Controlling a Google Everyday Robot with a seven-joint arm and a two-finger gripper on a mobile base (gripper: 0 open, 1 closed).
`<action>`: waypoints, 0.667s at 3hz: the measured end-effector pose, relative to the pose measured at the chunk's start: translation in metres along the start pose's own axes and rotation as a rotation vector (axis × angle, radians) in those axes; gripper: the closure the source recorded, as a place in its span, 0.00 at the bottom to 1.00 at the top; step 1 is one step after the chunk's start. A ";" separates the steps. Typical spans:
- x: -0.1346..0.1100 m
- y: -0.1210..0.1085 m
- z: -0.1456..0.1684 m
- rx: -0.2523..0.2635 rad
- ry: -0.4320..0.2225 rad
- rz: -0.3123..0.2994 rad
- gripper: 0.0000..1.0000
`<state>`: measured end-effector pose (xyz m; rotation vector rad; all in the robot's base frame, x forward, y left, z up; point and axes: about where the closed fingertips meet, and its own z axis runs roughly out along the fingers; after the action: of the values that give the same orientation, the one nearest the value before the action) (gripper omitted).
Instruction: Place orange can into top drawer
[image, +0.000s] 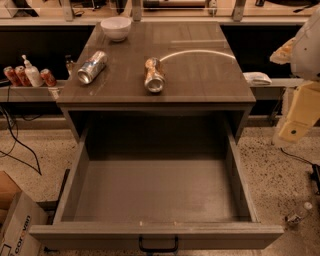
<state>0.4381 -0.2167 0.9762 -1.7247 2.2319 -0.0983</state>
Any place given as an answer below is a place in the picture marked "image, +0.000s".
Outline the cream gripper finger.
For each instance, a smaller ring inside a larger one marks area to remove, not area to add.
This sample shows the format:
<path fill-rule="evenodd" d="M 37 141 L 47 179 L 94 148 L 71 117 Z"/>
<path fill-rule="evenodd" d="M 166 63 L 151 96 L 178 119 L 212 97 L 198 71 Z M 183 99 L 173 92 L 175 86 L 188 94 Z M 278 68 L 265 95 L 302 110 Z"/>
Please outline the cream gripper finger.
<path fill-rule="evenodd" d="M 281 140 L 296 143 L 320 119 L 320 83 L 305 81 L 293 92 L 285 122 L 279 130 Z"/>
<path fill-rule="evenodd" d="M 272 53 L 269 60 L 273 63 L 284 65 L 291 62 L 292 50 L 295 43 L 295 38 L 289 39 L 281 47 Z"/>

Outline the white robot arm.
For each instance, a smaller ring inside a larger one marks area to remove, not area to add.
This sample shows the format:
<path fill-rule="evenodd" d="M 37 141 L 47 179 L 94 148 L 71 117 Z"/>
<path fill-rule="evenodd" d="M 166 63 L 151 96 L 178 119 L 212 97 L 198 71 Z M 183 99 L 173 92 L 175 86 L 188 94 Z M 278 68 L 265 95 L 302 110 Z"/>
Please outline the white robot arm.
<path fill-rule="evenodd" d="M 292 39 L 272 53 L 270 61 L 289 63 L 292 74 L 303 79 L 273 137 L 277 146 L 297 143 L 320 119 L 320 8 Z"/>

